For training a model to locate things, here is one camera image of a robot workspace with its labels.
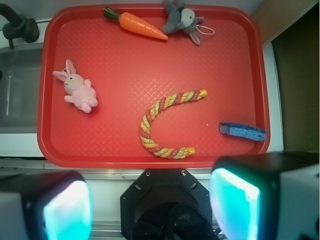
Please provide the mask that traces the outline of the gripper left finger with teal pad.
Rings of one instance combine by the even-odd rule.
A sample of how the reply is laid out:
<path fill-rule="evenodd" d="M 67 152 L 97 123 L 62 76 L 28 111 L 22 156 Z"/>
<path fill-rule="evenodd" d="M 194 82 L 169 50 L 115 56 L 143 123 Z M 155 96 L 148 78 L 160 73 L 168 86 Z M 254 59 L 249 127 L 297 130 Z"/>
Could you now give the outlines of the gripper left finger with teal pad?
<path fill-rule="evenodd" d="M 77 171 L 0 177 L 2 240 L 88 240 L 93 197 Z"/>

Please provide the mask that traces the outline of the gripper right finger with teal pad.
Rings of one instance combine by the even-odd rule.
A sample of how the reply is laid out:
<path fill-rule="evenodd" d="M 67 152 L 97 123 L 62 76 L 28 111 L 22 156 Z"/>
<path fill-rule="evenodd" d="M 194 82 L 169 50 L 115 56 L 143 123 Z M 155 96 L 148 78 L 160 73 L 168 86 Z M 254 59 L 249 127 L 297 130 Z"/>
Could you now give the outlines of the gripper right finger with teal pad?
<path fill-rule="evenodd" d="M 229 240 L 317 240 L 320 156 L 270 152 L 220 157 L 210 174 L 209 199 Z"/>

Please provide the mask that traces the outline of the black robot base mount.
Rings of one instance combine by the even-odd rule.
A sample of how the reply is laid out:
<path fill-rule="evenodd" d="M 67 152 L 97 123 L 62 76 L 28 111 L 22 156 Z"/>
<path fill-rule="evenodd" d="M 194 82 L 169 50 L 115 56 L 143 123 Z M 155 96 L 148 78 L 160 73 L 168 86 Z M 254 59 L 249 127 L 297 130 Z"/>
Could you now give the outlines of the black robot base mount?
<path fill-rule="evenodd" d="M 147 169 L 120 196 L 127 240 L 216 240 L 209 191 L 185 169 Z"/>

